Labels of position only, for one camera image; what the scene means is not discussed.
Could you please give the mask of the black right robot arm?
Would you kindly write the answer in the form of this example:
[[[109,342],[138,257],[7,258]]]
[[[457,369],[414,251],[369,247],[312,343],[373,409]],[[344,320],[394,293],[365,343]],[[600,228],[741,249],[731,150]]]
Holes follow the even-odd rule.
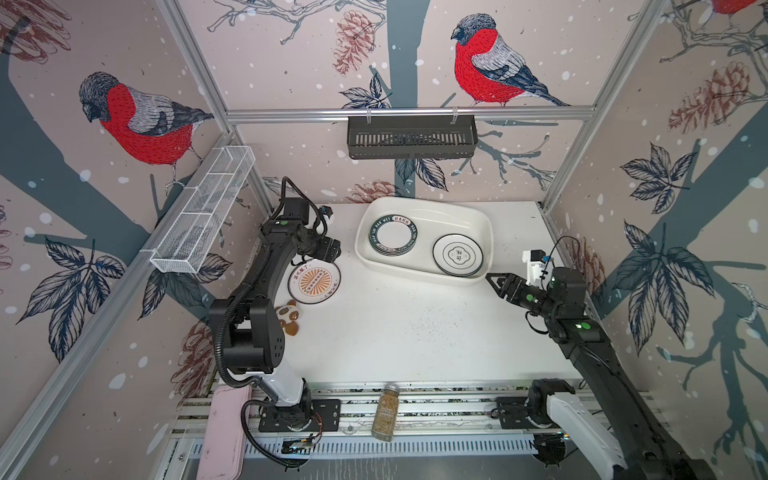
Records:
[[[600,424],[570,388],[551,380],[531,386],[533,421],[556,424],[603,479],[714,478],[708,463],[688,455],[653,415],[604,329],[587,317],[587,286],[579,271],[558,267],[545,288],[513,273],[486,279],[499,298],[543,319],[546,335],[586,381],[609,424]]]

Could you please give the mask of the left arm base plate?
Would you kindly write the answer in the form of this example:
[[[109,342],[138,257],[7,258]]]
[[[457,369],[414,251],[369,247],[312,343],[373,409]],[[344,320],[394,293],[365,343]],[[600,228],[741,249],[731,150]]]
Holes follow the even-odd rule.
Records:
[[[312,400],[290,407],[267,407],[260,413],[260,433],[337,432],[341,417],[338,399]]]

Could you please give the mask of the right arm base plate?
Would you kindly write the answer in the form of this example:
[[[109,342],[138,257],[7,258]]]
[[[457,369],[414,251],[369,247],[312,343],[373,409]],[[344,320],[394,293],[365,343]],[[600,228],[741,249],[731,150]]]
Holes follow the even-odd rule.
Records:
[[[497,397],[491,416],[499,421],[502,430],[539,429],[530,418],[526,397]]]

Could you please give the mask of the green rim plate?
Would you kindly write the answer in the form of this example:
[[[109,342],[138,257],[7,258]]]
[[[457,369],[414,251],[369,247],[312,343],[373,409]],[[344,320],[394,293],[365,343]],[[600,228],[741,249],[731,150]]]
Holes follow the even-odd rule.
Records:
[[[368,240],[380,255],[402,256],[410,252],[418,238],[418,229],[408,217],[396,214],[376,219],[370,227]]]

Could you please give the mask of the white flower plate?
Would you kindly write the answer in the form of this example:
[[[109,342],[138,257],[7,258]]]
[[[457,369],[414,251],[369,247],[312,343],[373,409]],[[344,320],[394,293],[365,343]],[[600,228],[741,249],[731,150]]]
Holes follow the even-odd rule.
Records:
[[[472,277],[480,271],[484,261],[480,245],[462,234],[440,237],[433,245],[432,255],[443,273],[456,277]]]

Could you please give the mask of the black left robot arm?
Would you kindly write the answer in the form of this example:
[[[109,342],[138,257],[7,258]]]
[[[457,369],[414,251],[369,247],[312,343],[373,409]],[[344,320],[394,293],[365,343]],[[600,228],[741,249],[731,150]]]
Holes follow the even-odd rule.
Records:
[[[261,389],[268,417],[293,430],[307,427],[314,410],[306,380],[280,366],[286,342],[274,297],[296,256],[330,263],[339,257],[340,242],[327,235],[332,216],[329,206],[283,199],[259,227],[258,252],[244,279],[209,311],[220,379],[236,389]]]

